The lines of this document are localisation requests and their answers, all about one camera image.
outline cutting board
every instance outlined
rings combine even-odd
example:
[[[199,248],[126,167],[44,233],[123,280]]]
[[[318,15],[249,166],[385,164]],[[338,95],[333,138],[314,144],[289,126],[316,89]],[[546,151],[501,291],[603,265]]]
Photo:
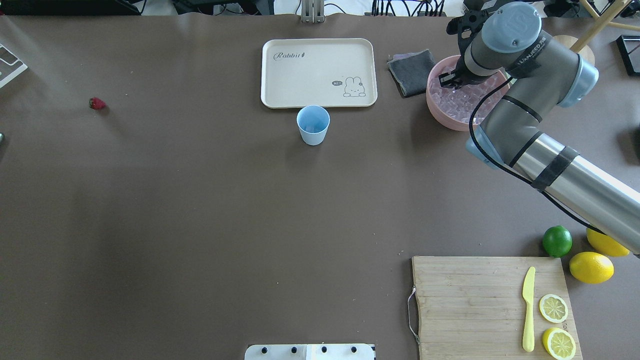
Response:
[[[522,283],[530,266],[534,286],[535,348],[522,348],[526,303]],[[582,352],[560,259],[520,257],[415,256],[413,279],[418,303],[422,360],[549,360],[542,333],[550,327],[567,330]],[[542,296],[564,299],[569,314],[563,323],[545,320],[538,309]]]

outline green lime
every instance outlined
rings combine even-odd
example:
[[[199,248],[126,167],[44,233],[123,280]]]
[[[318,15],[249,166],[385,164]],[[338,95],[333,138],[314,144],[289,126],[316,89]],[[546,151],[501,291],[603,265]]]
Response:
[[[545,248],[547,254],[554,258],[561,258],[571,250],[573,240],[571,233],[563,226],[549,227],[542,237],[542,247]]]

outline blue cup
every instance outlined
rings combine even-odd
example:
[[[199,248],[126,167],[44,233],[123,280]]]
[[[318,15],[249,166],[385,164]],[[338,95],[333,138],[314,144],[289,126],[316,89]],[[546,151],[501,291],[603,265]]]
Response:
[[[309,145],[317,145],[324,140],[329,122],[329,113],[322,106],[305,106],[298,112],[298,129],[302,140]]]

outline knife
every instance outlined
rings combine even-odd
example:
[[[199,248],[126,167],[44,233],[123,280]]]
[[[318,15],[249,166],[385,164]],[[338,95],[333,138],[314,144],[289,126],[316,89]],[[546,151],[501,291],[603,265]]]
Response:
[[[524,330],[522,332],[522,348],[527,352],[532,352],[534,347],[533,339],[533,283],[536,278],[536,268],[533,266],[527,271],[522,285],[522,297],[527,303],[527,315],[524,318]]]

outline gray cloth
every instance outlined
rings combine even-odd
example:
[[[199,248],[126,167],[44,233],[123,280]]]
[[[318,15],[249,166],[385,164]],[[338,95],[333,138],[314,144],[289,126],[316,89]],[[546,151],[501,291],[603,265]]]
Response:
[[[424,94],[427,90],[427,77],[436,61],[429,49],[419,53],[397,54],[387,62],[389,71],[400,85],[402,95],[409,97]]]

